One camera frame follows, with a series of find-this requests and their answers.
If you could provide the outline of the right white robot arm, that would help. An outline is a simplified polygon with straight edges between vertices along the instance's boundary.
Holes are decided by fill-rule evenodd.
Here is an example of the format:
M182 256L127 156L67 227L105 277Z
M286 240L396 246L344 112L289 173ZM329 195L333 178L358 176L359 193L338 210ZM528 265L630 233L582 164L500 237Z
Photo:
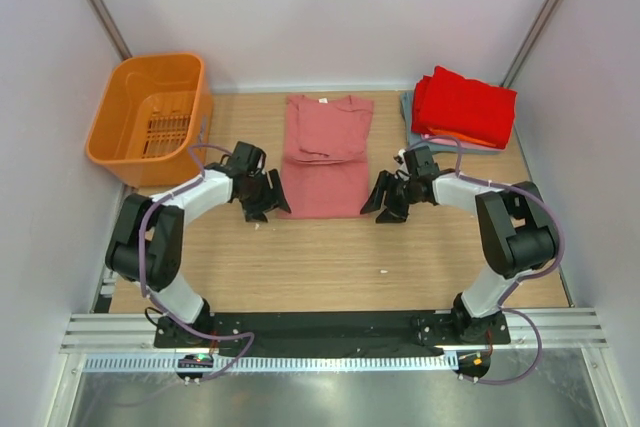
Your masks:
M395 172L378 174L360 212L376 212L378 224L404 223L412 205L429 203L475 216L486 266L454 299L450 328L461 342L480 342L517 285L558 259L558 223L531 181L501 184L442 169L426 145L400 151L395 161Z

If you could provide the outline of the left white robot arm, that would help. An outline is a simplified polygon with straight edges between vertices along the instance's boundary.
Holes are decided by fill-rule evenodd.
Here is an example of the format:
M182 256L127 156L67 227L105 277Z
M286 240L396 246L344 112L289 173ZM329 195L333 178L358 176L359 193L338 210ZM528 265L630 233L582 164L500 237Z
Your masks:
M125 198L105 254L106 267L137 284L192 347L219 338L213 334L209 303L180 273L186 227L235 201L247 222L266 222L276 209L291 211L279 173L266 169L261 148L239 141L220 161L206 165L195 153L199 147L188 149L196 164L193 178L159 194Z

